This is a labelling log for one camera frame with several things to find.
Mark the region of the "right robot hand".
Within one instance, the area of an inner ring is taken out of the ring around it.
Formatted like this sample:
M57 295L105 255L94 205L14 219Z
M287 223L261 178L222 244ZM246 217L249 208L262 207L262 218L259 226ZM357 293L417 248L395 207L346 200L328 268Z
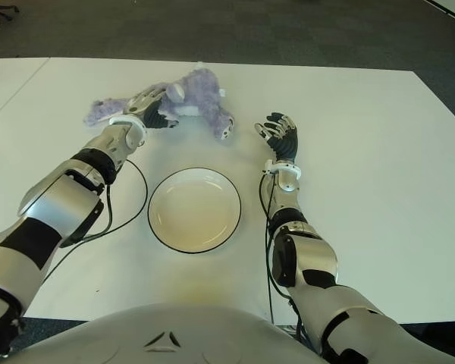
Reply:
M285 114L272 112L265 123L255 123L256 132L275 153L276 160L295 162L298 151L297 126Z

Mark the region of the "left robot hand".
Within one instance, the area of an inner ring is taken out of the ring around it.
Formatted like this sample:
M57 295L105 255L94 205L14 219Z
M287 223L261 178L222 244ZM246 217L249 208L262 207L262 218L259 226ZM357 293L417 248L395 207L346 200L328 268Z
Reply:
M176 127L179 124L178 121L171 121L159 113L165 91L165 83L157 83L144 89L127 102L123 113L137 116L147 129Z

